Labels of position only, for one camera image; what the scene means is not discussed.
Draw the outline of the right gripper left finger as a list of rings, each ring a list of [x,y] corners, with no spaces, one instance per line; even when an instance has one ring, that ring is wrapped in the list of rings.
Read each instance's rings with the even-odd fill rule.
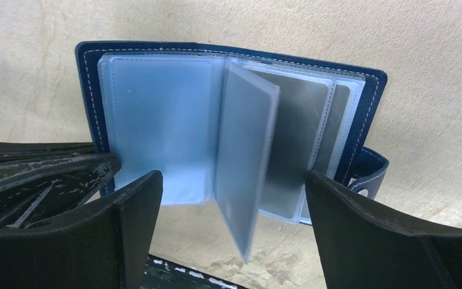
[[[163,191],[154,170],[25,229],[0,229],[0,288],[140,288]]]

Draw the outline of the blue leather card holder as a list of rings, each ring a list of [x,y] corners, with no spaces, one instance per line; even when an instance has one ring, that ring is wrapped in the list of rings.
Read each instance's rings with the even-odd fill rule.
[[[215,202],[244,260],[261,214],[280,96],[249,67],[354,79],[345,83],[348,99],[333,100],[307,171],[374,198],[388,168],[365,146],[387,84],[382,70],[195,42],[94,40],[79,43],[75,56],[94,147],[122,164],[103,194],[158,170],[162,205]],[[304,183],[303,193],[296,224],[310,225]]]

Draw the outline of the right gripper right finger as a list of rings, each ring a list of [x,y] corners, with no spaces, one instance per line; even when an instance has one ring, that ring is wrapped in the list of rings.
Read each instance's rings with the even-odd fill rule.
[[[328,288],[462,288],[462,228],[394,210],[317,171],[305,188]]]

